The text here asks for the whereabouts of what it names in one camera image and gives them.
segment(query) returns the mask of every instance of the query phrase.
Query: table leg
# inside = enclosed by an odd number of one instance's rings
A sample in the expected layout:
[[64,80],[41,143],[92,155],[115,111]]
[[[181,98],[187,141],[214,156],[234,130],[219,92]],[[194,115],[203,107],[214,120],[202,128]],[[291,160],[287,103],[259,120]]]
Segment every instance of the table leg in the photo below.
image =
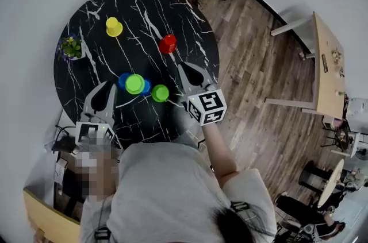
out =
[[309,22],[310,20],[312,19],[312,16],[308,16],[308,17],[304,17],[300,20],[296,20],[296,21],[293,21],[287,25],[284,25],[278,29],[274,29],[272,32],[271,32],[271,36],[276,36],[278,34],[281,34],[281,33],[284,33],[284,32],[287,32],[288,30],[291,30],[291,29],[294,29],[294,28],[297,28],[298,26],[302,25],[302,24],[305,24],[306,22]]
[[307,165],[304,167],[303,171],[309,172],[312,175],[319,176],[320,178],[324,180],[328,180],[331,177],[331,173],[327,171],[323,171],[320,168],[317,168],[314,166],[314,162],[310,161],[307,163]]
[[317,115],[324,115],[323,113],[319,113],[317,112],[316,110],[314,109],[306,109],[306,108],[302,108],[301,109],[301,112],[304,112],[304,113],[310,113],[310,114],[317,114]]
[[311,54],[307,54],[305,55],[305,58],[306,59],[309,59],[309,58],[315,58],[316,57],[316,54],[315,53],[311,53]]
[[324,148],[324,147],[331,147],[331,146],[337,146],[335,143],[333,144],[329,144],[329,145],[323,145],[323,146],[320,146],[321,148]]
[[305,101],[293,101],[293,100],[281,100],[281,99],[271,99],[266,98],[264,100],[265,103],[268,104],[276,104],[276,105],[284,105],[284,106],[293,106],[307,109],[314,109],[315,104],[313,102],[305,102]]
[[315,193],[317,193],[319,195],[322,194],[322,190],[319,190],[316,187],[311,186],[310,184],[307,184],[306,182],[301,181],[301,182],[299,182],[299,185],[304,186],[305,188],[308,188],[308,189],[314,191]]

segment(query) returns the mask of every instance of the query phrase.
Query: black hair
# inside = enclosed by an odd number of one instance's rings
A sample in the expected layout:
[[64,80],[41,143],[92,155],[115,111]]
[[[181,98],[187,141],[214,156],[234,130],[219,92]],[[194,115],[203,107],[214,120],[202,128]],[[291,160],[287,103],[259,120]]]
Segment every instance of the black hair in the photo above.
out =
[[232,209],[227,209],[225,207],[214,211],[213,220],[224,238],[225,243],[255,243],[255,233],[272,237],[275,236],[275,234],[271,234],[261,227],[263,225],[262,222],[260,222],[259,226],[256,226],[256,224],[250,221],[245,221]]

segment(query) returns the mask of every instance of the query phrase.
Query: person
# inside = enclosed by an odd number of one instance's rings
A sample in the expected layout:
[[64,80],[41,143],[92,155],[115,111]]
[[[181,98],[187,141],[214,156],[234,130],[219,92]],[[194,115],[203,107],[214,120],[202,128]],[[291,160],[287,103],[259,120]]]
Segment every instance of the person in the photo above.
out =
[[336,193],[331,194],[325,203],[321,207],[318,208],[318,201],[313,205],[314,208],[318,209],[319,212],[327,211],[328,209],[335,211],[340,206],[341,201],[345,198],[347,192],[339,191]]
[[345,191],[355,192],[362,187],[368,187],[368,179],[360,172],[346,171],[346,176],[343,180]]
[[275,212],[258,170],[237,170],[216,124],[202,130],[213,170],[190,142],[133,144],[115,190],[111,154],[99,153],[80,242],[271,242]]
[[314,242],[328,240],[345,229],[345,223],[334,221],[329,210],[323,215],[302,202],[288,197],[286,192],[282,193],[275,202],[284,213],[299,221],[303,230],[312,236]]

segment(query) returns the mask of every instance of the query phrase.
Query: black marble table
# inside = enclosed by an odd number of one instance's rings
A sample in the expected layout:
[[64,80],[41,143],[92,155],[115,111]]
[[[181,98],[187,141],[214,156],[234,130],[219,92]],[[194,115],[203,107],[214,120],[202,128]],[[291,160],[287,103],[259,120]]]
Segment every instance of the black marble table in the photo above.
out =
[[[124,29],[118,37],[106,34],[106,20],[116,17]],[[159,52],[162,37],[173,34],[177,50]],[[203,14],[188,0],[88,0],[71,17],[60,37],[75,35],[82,40],[79,60],[64,60],[56,50],[56,91],[67,115],[79,120],[86,95],[99,83],[117,83],[124,72],[134,72],[152,82],[165,84],[170,96],[157,103],[151,96],[118,90],[114,110],[115,131],[126,148],[144,141],[170,141],[186,129],[178,113],[183,95],[178,63],[188,61],[205,68],[214,82],[219,75],[216,39]]]

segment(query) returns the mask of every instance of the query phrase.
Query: shoe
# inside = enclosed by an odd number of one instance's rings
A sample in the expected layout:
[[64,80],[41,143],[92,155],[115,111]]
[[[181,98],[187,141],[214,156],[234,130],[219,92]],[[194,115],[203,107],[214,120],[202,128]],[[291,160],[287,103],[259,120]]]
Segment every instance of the shoe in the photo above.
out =
[[281,193],[280,195],[277,196],[277,198],[275,199],[275,204],[277,205],[277,199],[279,199],[281,196],[287,196],[288,192],[284,191],[283,193]]

